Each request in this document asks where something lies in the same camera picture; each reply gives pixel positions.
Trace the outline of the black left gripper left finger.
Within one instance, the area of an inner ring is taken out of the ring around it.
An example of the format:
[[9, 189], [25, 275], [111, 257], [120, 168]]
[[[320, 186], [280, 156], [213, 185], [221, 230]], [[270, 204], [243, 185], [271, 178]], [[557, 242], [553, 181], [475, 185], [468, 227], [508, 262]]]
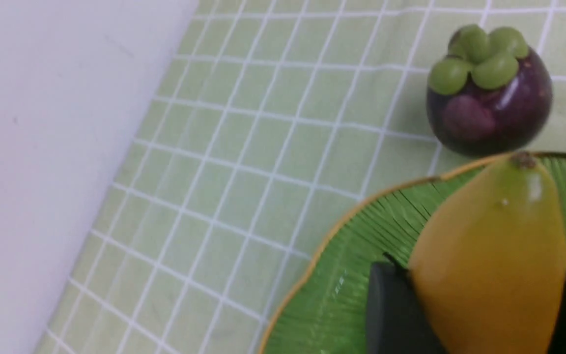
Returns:
[[367, 354], [445, 354], [427, 322], [409, 270], [390, 253], [370, 265], [366, 300]]

